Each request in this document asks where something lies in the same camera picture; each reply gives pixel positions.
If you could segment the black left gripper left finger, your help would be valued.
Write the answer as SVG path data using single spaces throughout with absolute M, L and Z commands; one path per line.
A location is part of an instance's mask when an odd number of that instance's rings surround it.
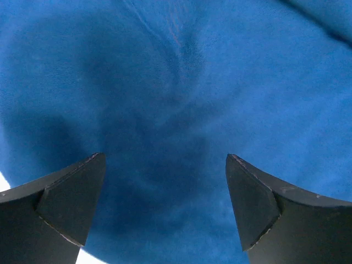
M 105 171 L 105 154 L 95 153 L 1 192 L 1 263 L 76 263 Z

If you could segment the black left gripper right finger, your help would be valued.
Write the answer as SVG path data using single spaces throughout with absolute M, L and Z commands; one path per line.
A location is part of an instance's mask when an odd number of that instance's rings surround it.
M 225 173 L 250 263 L 351 263 L 350 202 L 297 187 L 233 154 Z

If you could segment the blue t shirt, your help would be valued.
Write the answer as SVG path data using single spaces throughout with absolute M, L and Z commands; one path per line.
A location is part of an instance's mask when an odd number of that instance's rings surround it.
M 351 1 L 1 1 L 1 173 L 95 152 L 86 251 L 247 263 L 226 156 L 351 199 Z

